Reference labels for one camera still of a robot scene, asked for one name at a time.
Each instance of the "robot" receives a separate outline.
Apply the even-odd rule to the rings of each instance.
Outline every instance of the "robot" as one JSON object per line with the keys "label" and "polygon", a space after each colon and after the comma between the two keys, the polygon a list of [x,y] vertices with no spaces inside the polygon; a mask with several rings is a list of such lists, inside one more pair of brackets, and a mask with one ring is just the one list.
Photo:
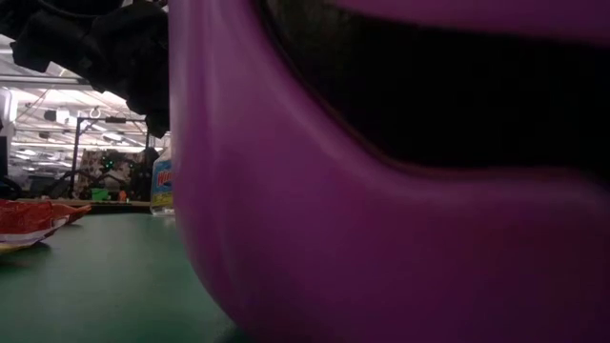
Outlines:
{"label": "robot", "polygon": [[168,116],[168,15],[164,1],[2,0],[0,33],[15,64],[39,72],[50,62],[125,98],[162,136]]}
{"label": "robot", "polygon": [[[167,21],[75,4],[23,17],[99,13],[86,32],[149,43]],[[104,24],[117,13],[130,19]],[[162,50],[138,59],[155,44],[78,72],[156,134],[171,122],[184,244],[246,333],[610,341],[610,3],[181,0],[169,16],[169,76],[151,67]],[[20,63],[28,25],[3,25]],[[144,69],[168,79],[139,89]]]}

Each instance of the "ceiling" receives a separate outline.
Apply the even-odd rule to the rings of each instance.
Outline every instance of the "ceiling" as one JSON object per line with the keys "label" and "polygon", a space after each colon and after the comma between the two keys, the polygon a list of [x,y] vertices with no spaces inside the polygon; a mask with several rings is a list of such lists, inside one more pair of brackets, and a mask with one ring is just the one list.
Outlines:
{"label": "ceiling", "polygon": [[[86,85],[67,85],[68,81],[80,78],[53,63],[46,73],[14,65],[10,42],[9,38],[0,35],[0,87],[10,90],[18,99],[14,121],[16,131],[10,154],[13,169],[17,167],[27,172],[48,169],[61,172],[67,169],[72,159],[76,117],[87,118],[81,125],[81,130],[86,131],[79,140],[79,146],[84,149],[141,151],[146,146],[145,123],[109,124],[103,120],[106,117],[143,120],[144,116],[127,108],[125,100],[108,91],[93,91]],[[24,79],[21,76],[35,77]],[[57,117],[66,117],[68,120],[62,120],[61,123],[45,120],[46,111],[56,111]],[[151,138],[149,143],[152,147],[161,149],[169,146],[170,139],[167,134],[163,139]]]}

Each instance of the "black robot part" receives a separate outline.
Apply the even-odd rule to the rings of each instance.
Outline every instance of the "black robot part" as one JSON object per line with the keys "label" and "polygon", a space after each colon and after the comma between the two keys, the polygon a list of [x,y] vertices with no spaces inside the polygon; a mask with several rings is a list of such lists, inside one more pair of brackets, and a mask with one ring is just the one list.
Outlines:
{"label": "black robot part", "polygon": [[15,64],[44,72],[50,62],[97,91],[112,91],[147,116],[149,131],[169,130],[168,15],[165,3],[119,0],[0,0],[0,33]]}
{"label": "black robot part", "polygon": [[568,167],[610,179],[607,47],[440,30],[323,0],[257,4],[303,86],[384,160]]}

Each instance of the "ceiling light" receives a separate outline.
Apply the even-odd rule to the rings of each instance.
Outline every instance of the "ceiling light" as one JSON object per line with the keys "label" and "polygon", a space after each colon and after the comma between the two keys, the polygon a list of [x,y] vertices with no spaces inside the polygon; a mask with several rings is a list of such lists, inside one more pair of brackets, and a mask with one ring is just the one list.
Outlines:
{"label": "ceiling light", "polygon": [[116,133],[102,133],[102,137],[106,137],[116,142],[122,142],[123,136]]}
{"label": "ceiling light", "polygon": [[57,153],[47,153],[47,158],[51,161],[59,161],[61,159],[61,154]]}
{"label": "ceiling light", "polygon": [[31,151],[31,150],[19,151],[19,153],[27,155],[27,156],[35,156],[38,154],[36,151]]}
{"label": "ceiling light", "polygon": [[101,126],[99,126],[97,124],[93,124],[93,125],[91,125],[91,127],[98,131],[107,131],[106,128],[102,128]]}

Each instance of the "metal pole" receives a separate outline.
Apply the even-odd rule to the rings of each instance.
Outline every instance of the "metal pole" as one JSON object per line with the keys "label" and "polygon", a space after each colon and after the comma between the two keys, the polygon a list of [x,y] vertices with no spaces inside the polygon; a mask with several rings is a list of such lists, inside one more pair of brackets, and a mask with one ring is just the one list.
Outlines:
{"label": "metal pole", "polygon": [[146,130],[146,146],[144,147],[144,149],[148,149],[150,144],[151,144],[151,133],[148,130]]}
{"label": "metal pole", "polygon": [[80,123],[84,118],[76,118],[76,136],[74,137],[74,156],[72,157],[72,175],[70,176],[70,197],[74,193],[74,177],[76,175],[76,159],[78,158],[78,141],[80,140]]}

